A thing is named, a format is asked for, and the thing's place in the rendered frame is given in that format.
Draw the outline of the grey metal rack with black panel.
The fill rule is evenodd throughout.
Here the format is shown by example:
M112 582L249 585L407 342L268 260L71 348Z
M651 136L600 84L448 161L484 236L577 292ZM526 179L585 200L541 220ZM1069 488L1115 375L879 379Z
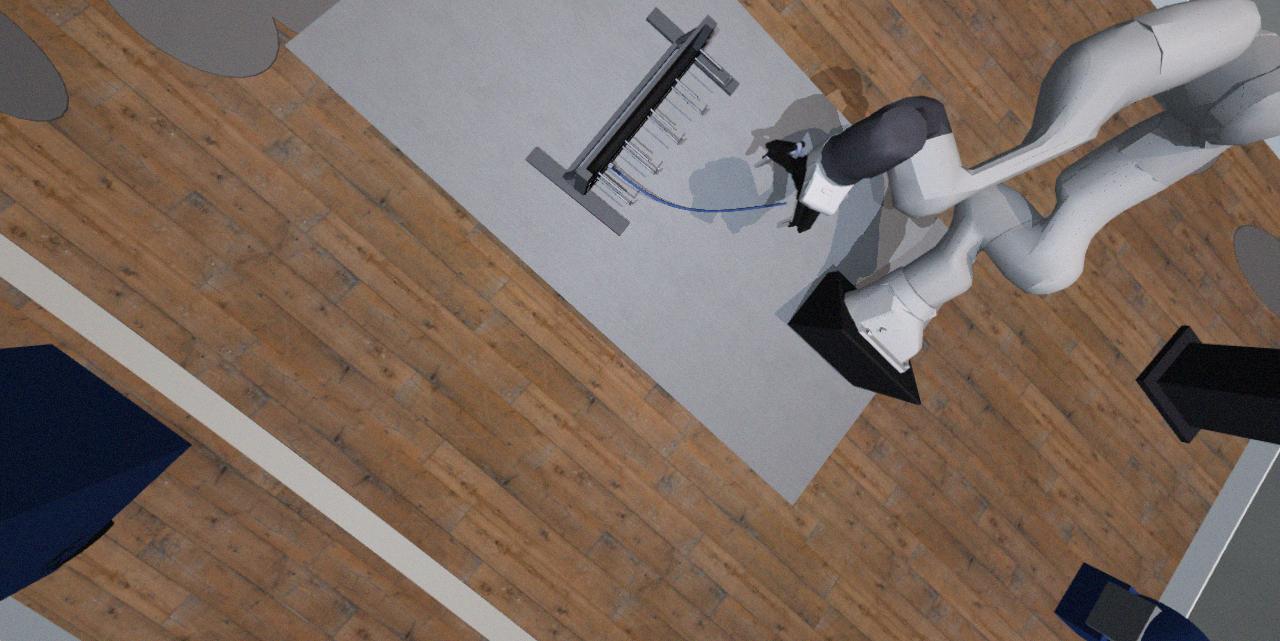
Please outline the grey metal rack with black panel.
M561 189L564 191L564 193L572 196L575 202L579 202L580 205L582 205L584 209L588 209L589 212L594 214L594 216L598 218L598 220L604 223L605 226L609 226L611 230L614 232L614 234L617 235L621 235L622 232L625 232L625 228L630 225L630 223L627 223L625 218L621 218L620 214L614 212L613 209L609 207L609 205L602 202L602 200L599 200L598 196L593 194L590 187L593 187L596 180L600 180L602 184L609 187L612 193L620 196L620 198L623 200L623 202L628 203L627 200L625 200L623 196L616 193L616 191L613 191L611 186L616 187L617 191L620 191L620 187L612 184L612 182L605 179L605 177L602 175L602 173L604 173L607 168L609 168L609 170L617 171L614 164L612 162L614 161L614 157L617 157L617 155L622 152L622 148L625 148L626 152L628 152L628 148L626 148L626 143L631 146L631 148L634 148L635 152L637 152L637 148L630 145L628 141L634 138L634 136L639 129L641 129L643 123L645 123L646 120L652 120L650 116L652 113L657 114L655 109L660 104L660 100L663 102L663 99L667 97L669 91L675 90L675 84L677 84L677 82L678 84L682 86L682 88L687 90L689 93L692 95L692 97L698 99L696 95L692 93L692 91L686 88L686 86L682 84L682 82L680 82L681 77L684 75L684 73L686 73L686 70L689 70L692 63L696 64L696 67L699 67L700 70L707 73L707 75L709 75L710 79L716 82L716 84L721 86L721 88L724 90L726 93L730 95L730 97L733 93L733 91L739 88L740 84L740 82L735 81L732 75L730 77L730 73L727 70L723 70L723 68L721 67L721 64L716 61L716 59L708 56L705 50L703 50L707 45L707 41L710 38L713 29L716 29L717 26L713 18L707 15L704 20L699 23L696 29L691 29L686 32L686 35L682 29L678 29L678 26L675 26L675 23L669 20L668 17L663 15L660 9L658 9L657 6L655 9L653 9L650 15L646 17L646 20L652 23L652 26L655 27L655 29L658 29L660 35L664 36L664 38L668 38L671 41L672 44L671 47L666 50L664 56L662 56L659 61L654 64L652 70L646 73L644 79L639 82L637 88L635 88L632 93L628 95L628 99L625 100L625 104L620 105L618 111L616 111L613 116L611 116L611 120L608 120L605 125L603 125L603 129L599 131L595 138L593 138L591 143L589 143L586 148L582 150L582 154L580 154L576 161L571 164L568 170L567 171L562 170L559 164L552 161L552 159L548 157L548 155L543 154L541 150L538 148L538 146L535 146L535 148L532 148L532 152L529 154L527 157L525 159L525 161L532 164L532 168L536 168L538 171L541 171L543 175L547 177L547 179L550 179L553 184L561 187ZM677 52L675 52L676 49L678 49ZM664 64L667 59L672 56L672 52L675 52L675 56L671 58L669 61L663 68L663 70L660 70L662 64ZM655 79L652 81L652 77L655 75L657 70L660 70L660 73L658 73ZM646 82L649 81L652 81L650 84L645 91L643 91L643 88L645 88L646 86ZM625 113L628 105L634 102L634 99L637 97L637 93L640 93L640 91L643 91L640 97L636 100L634 105L631 105L628 111ZM680 91L677 90L675 91L676 93L680 95L680 97L685 100L685 102L689 102L689 100L685 99L684 95L680 93ZM691 102L689 104L692 105ZM692 107L695 109L695 111L704 114L708 109L708 105L703 113L699 111L699 109L695 107L695 105L692 105ZM625 116L622 116L621 120L616 123L614 129L612 129L609 134L605 136L605 132L611 129L613 123L618 120L622 113L625 113ZM657 114L657 116L659 118L659 120L664 122L666 125L669 125L669 123L663 120L663 118L659 116L659 114ZM654 120L652 122L655 123L655 125L658 125L660 131L666 132L667 136L669 136L669 132L662 129L659 123ZM673 131L673 127L669 125L669 129ZM599 143L603 136L605 136L605 139L602 141L602 145L596 146L596 143ZM672 138L672 136L669 136L669 138L675 139ZM682 139L684 138L681 138L680 141L675 139L675 143L680 145ZM593 152L594 146L596 146L595 152ZM588 157L588 154L590 152L593 154L590 155L590 157ZM634 155L631 152L628 154ZM637 154L643 155L641 152ZM588 161L582 164L579 171L575 171L577 170L579 164L581 164L585 157L588 157ZM654 173L654 175L659 170L659 168L657 168L657 171L653 171L650 170L650 168L646 166L646 164L640 161L640 159L636 157L636 155L634 155L634 157L636 159L636 161L641 162L643 166L646 168L646 170ZM648 161L648 157L645 157L645 155L643 155L643 157L645 159L645 161ZM604 180L599 179L599 177L603 177L603 179L609 182L611 186L607 186ZM623 191L620 191L620 193L623 193ZM634 200L628 205L631 203L634 203Z

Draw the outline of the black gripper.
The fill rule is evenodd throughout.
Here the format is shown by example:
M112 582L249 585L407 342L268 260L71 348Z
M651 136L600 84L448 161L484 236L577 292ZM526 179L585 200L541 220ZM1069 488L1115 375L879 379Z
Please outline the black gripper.
M768 148L768 154L763 155L762 161L754 164L754 168L759 168L759 166L762 166L762 164L769 162L771 159L772 159L772 161L778 162L778 164L781 164L781 166L786 168L786 171L792 173L792 179L795 177L794 182L795 182L795 187L797 189L796 200L799 198L799 194L801 193L801 189L803 189L801 186L803 186L804 177L805 177L805 173L806 173L806 157L809 155L809 154L808 155L803 154L803 146L805 146L804 141L801 141L801 143L788 143L788 141L783 141L783 139L771 141L771 143L765 143L765 148ZM776 150L776 152L774 152L774 150ZM788 152L794 154L794 155L797 155L796 161L795 161L795 157L792 157L792 155L788 155ZM796 177L796 170L797 170L797 177ZM797 180L799 180L799 184L797 184ZM805 214L805 216L804 216L804 214ZM819 216L819 214L820 212L812 211L812 209L806 209L806 205L800 203L799 200L797 200L797 205L796 205L796 209L795 209L795 212L794 212L794 220L788 220L786 223L781 223L781 225L776 225L776 226L777 228L781 228L781 226L797 226L797 234L803 234L803 232L809 230L809 228L812 228L812 225L814 225L814 223L815 223L817 218ZM788 225L788 223L790 223L790 225Z

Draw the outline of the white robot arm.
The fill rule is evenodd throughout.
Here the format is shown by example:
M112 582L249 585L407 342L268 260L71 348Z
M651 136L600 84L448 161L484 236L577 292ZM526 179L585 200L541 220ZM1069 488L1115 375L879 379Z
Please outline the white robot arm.
M1088 143L1112 114L1153 95L1166 111L1069 164L1048 218L1002 184ZM799 202L829 216L854 184L887 171L897 211L923 218L954 207L929 252L844 296L859 334L902 374L922 349L924 321L972 287L980 249L1023 293L1057 293L1080 278L1092 237L1117 214L1229 146L1275 136L1280 36L1261 29L1252 0L1187 0L1064 50L1027 138L1007 152L963 168L945 105L906 97L814 146Z

